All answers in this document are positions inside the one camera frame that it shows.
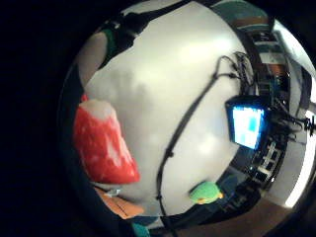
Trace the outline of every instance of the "monitor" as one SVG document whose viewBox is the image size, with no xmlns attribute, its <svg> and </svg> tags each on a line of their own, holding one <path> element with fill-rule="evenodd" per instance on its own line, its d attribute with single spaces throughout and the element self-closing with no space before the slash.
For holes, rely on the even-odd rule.
<svg viewBox="0 0 316 237">
<path fill-rule="evenodd" d="M 230 139 L 257 150 L 268 124 L 267 108 L 260 103 L 234 99 L 233 103 L 226 103 L 226 110 Z"/>
</svg>

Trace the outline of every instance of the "red bag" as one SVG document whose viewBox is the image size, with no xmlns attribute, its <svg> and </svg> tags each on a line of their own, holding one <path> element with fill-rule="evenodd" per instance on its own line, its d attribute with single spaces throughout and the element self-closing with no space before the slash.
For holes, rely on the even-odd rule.
<svg viewBox="0 0 316 237">
<path fill-rule="evenodd" d="M 116 111 L 109 103 L 89 100 L 79 105 L 74 144 L 92 181 L 107 184 L 139 181 L 136 162 L 121 136 Z"/>
</svg>

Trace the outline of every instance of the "desk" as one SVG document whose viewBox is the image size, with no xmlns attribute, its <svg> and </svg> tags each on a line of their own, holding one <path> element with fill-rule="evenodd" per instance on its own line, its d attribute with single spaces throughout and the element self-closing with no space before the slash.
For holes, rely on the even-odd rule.
<svg viewBox="0 0 316 237">
<path fill-rule="evenodd" d="M 208 82 L 217 58 L 236 50 L 245 51 L 228 25 L 192 2 L 151 22 L 133 48 L 88 83 L 89 98 L 107 100 L 118 112 L 141 175 L 120 194 L 142 205 L 144 215 L 161 214 L 156 175 L 178 122 Z M 230 71 L 229 64 L 224 61 L 220 71 Z M 190 120 L 165 167 L 162 194 L 168 214 L 192 207 L 188 191 L 205 179 L 216 182 L 234 157 L 238 145 L 229 141 L 224 103 L 238 91 L 237 81 L 221 78 Z"/>
</svg>

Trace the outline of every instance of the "computer screen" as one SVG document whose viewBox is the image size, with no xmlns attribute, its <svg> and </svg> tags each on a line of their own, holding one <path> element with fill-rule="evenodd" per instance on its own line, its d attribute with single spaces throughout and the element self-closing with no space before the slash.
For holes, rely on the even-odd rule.
<svg viewBox="0 0 316 237">
<path fill-rule="evenodd" d="M 234 142 L 257 149 L 264 127 L 264 115 L 263 109 L 234 106 L 232 110 Z"/>
</svg>

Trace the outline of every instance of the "electronic equipment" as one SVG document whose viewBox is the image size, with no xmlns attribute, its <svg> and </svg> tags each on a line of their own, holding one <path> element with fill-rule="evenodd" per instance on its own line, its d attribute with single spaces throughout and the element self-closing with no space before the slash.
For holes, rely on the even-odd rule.
<svg viewBox="0 0 316 237">
<path fill-rule="evenodd" d="M 257 150 L 270 125 L 268 98 L 237 96 L 225 103 L 230 140 Z"/>
</svg>

